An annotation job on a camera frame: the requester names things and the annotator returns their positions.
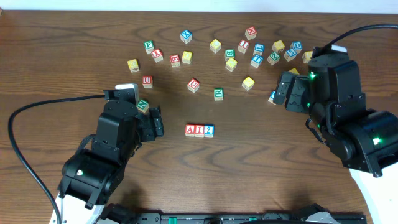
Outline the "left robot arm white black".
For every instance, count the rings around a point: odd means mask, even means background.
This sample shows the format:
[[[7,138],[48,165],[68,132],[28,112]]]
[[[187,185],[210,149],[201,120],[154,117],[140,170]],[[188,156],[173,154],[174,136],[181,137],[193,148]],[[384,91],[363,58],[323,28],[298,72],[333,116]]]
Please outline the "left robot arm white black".
[[[66,161],[51,223],[96,223],[123,181],[129,159],[143,142],[164,135],[160,108],[140,111],[142,102],[110,100],[96,134],[82,140]]]

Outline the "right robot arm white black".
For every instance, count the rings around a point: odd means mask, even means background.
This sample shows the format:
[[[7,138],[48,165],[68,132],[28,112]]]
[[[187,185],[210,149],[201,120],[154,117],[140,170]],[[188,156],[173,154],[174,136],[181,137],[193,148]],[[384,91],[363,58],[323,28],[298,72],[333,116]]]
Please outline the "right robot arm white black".
[[[397,223],[397,117],[367,108],[346,52],[316,55],[308,75],[283,72],[273,102],[309,115],[310,131],[349,169],[374,223]]]

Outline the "blue 2 block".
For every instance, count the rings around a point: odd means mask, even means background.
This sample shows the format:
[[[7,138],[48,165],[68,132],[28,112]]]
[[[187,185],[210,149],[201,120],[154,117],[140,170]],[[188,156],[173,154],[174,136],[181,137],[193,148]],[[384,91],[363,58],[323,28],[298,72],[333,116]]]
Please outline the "blue 2 block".
[[[215,127],[213,125],[205,125],[204,137],[212,138],[214,136]]]

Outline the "red A block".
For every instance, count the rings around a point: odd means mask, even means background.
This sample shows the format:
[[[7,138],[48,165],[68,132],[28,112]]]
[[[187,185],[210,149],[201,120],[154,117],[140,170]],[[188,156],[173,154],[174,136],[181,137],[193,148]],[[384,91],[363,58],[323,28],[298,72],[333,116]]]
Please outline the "red A block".
[[[187,124],[185,126],[185,135],[188,137],[195,136],[195,125],[194,124]]]

